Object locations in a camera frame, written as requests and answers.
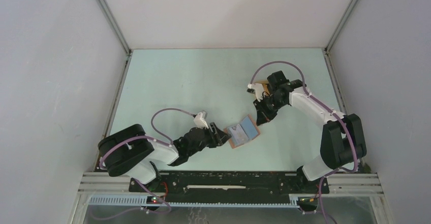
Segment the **light blue tabletop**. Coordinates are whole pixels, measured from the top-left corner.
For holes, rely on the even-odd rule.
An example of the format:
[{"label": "light blue tabletop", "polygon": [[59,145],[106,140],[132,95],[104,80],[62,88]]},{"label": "light blue tabletop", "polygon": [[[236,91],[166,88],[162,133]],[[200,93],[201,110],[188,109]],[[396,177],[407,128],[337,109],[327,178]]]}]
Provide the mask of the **light blue tabletop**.
[{"label": "light blue tabletop", "polygon": [[[165,141],[151,128],[150,120],[167,107],[192,113],[205,110],[207,122],[215,122],[220,129],[247,114],[256,119],[247,85],[259,66],[274,60],[299,66],[313,94],[339,109],[318,48],[134,50],[111,134],[139,123],[147,135]],[[300,79],[294,68],[279,64],[265,67],[256,79],[264,80],[279,70],[287,79]],[[194,123],[190,116],[166,111],[156,117],[155,125],[175,140]],[[244,146],[232,149],[226,143],[205,148],[178,167],[156,165],[159,170],[296,171],[319,154],[321,130],[295,108],[283,107],[273,121],[259,128],[261,135]]]}]

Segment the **metal grate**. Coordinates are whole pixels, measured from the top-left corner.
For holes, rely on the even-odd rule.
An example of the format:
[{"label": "metal grate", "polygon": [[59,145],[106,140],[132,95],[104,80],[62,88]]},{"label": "metal grate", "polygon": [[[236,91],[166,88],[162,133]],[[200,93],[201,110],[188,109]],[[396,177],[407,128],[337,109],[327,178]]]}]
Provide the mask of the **metal grate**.
[{"label": "metal grate", "polygon": [[[116,205],[116,206],[158,206],[159,204],[147,204],[147,196],[124,195],[93,195],[89,205]],[[172,207],[261,207],[261,208],[298,208],[298,197],[291,197],[286,204],[224,204],[224,203],[178,203],[169,202]]]}]

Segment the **table surface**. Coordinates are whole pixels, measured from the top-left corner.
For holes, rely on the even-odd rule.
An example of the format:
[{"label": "table surface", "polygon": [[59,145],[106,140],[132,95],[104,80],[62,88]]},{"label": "table surface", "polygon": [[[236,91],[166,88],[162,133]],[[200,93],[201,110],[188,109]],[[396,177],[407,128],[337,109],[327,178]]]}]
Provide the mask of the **table surface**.
[{"label": "table surface", "polygon": [[[258,67],[274,60],[299,66],[313,94],[339,109],[318,48],[134,50],[111,134],[138,123],[147,135],[166,141],[152,129],[150,120],[167,107],[192,113],[205,110],[207,122],[215,122],[220,129],[248,114],[256,119],[247,85]],[[294,68],[283,64],[265,67],[256,79],[264,80],[279,70],[287,79],[300,79]],[[155,126],[175,140],[194,123],[183,113],[165,111],[155,118]],[[261,135],[244,146],[232,149],[226,143],[205,148],[177,167],[155,163],[159,170],[296,171],[319,154],[321,130],[295,108],[281,108],[273,121],[259,128]]]}]

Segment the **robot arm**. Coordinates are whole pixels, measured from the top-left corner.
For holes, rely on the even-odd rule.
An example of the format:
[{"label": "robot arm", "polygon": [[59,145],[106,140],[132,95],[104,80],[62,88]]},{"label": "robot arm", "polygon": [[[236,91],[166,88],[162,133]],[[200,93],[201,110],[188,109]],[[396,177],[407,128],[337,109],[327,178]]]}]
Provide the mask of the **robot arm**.
[{"label": "robot arm", "polygon": [[277,116],[277,111],[290,105],[309,116],[322,129],[320,154],[311,162],[297,170],[304,181],[314,181],[334,169],[353,161],[352,150],[343,128],[334,115],[342,118],[353,139],[358,158],[366,155],[365,139],[360,118],[355,115],[345,115],[340,111],[328,112],[322,105],[311,99],[311,92],[305,93],[302,81],[289,81],[282,71],[268,76],[267,84],[249,84],[248,92],[254,93],[253,104],[257,111],[257,125],[270,122]]},{"label": "robot arm", "polygon": [[229,134],[217,128],[214,122],[208,125],[205,119],[206,112],[199,112],[194,117],[196,127],[174,140],[173,144],[162,143],[146,136],[139,124],[103,139],[98,144],[101,155],[107,154],[116,145],[123,144],[111,152],[104,161],[109,176],[128,175],[146,184],[149,189],[156,188],[161,177],[153,161],[178,166],[205,147],[222,146],[230,139]]}]

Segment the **white wall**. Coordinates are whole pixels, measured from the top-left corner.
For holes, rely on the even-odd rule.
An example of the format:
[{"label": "white wall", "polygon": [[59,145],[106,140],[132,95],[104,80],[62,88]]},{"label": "white wall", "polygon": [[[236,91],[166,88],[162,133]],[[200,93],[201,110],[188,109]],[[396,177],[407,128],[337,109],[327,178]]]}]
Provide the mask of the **white wall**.
[{"label": "white wall", "polygon": [[0,3],[0,223],[66,223],[125,53],[95,0]]},{"label": "white wall", "polygon": [[396,223],[430,223],[431,0],[360,0],[331,58]]},{"label": "white wall", "polygon": [[106,0],[131,48],[325,47],[350,0]]}]

